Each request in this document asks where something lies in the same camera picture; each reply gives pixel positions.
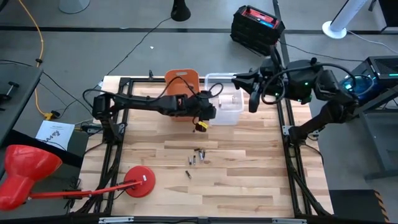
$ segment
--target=clear plastic container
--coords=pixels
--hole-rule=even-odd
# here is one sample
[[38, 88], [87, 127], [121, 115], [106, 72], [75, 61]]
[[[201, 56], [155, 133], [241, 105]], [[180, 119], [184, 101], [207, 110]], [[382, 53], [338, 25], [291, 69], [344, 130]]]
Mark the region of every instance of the clear plastic container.
[[[205, 77], [205, 90], [209, 90], [214, 84], [222, 83], [223, 91], [210, 99], [210, 103], [217, 109], [216, 118], [210, 120], [210, 125], [233, 126], [237, 125], [239, 116], [243, 112], [242, 89], [235, 89], [231, 79], [235, 73], [211, 73]], [[211, 89], [213, 95], [221, 90], [221, 85], [215, 85]]]

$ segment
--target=orange container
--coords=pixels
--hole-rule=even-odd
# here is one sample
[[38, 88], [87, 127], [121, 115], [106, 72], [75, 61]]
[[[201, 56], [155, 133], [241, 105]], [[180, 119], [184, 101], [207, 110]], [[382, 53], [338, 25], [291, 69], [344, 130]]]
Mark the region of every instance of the orange container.
[[[199, 74], [194, 69], [176, 69], [168, 71], [164, 77], [166, 85], [168, 85], [175, 77], [181, 77], [182, 79], [184, 79], [191, 86], [192, 90], [195, 93], [198, 93], [200, 91]], [[193, 95], [192, 91], [187, 87], [185, 82], [179, 78], [175, 79], [166, 90], [166, 95], [177, 94], [186, 94], [188, 95], [188, 97]], [[172, 120], [192, 121], [192, 117], [172, 118]]]

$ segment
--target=red lamp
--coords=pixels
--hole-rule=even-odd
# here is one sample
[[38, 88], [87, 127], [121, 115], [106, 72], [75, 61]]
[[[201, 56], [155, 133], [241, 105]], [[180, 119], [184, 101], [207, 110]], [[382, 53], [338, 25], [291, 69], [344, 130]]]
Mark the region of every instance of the red lamp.
[[99, 190], [75, 192], [44, 192], [32, 194], [33, 185], [60, 167], [61, 159], [45, 150], [31, 146], [11, 145], [7, 147], [5, 169], [7, 178], [0, 186], [0, 210], [12, 210], [28, 198], [56, 198], [66, 196], [90, 197], [114, 190], [126, 189], [132, 197], [148, 195], [155, 186], [155, 174], [144, 166], [136, 166], [127, 172], [124, 182]]

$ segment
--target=black battery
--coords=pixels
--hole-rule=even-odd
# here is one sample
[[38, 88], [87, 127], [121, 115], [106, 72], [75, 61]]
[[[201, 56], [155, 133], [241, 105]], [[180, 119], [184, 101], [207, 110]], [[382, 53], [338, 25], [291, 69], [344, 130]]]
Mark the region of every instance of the black battery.
[[285, 30], [284, 23], [273, 15], [252, 6], [242, 6], [234, 14], [231, 38], [265, 56]]

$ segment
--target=yellow cable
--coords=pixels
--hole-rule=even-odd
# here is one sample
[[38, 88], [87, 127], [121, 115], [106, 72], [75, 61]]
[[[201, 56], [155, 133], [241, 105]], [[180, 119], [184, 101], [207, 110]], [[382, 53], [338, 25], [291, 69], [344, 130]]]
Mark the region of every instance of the yellow cable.
[[[30, 14], [29, 10], [26, 8], [26, 6], [24, 5], [24, 3], [22, 2], [22, 0], [19, 0], [19, 3], [21, 4], [21, 6], [25, 9], [26, 14], [30, 17], [30, 19], [32, 20], [32, 22], [35, 24], [37, 32], [39, 32], [40, 35], [40, 41], [41, 41], [41, 50], [40, 50], [40, 56], [39, 59], [41, 60], [43, 57], [43, 52], [44, 52], [44, 39], [43, 39], [43, 35], [40, 31], [39, 26], [37, 25], [35, 19], [33, 18], [33, 16]], [[42, 114], [44, 116], [45, 119], [51, 119], [51, 113], [44, 113], [40, 107], [39, 107], [39, 100], [37, 97], [37, 89], [35, 89], [35, 104], [36, 104], [36, 108], [39, 111], [40, 114]]]

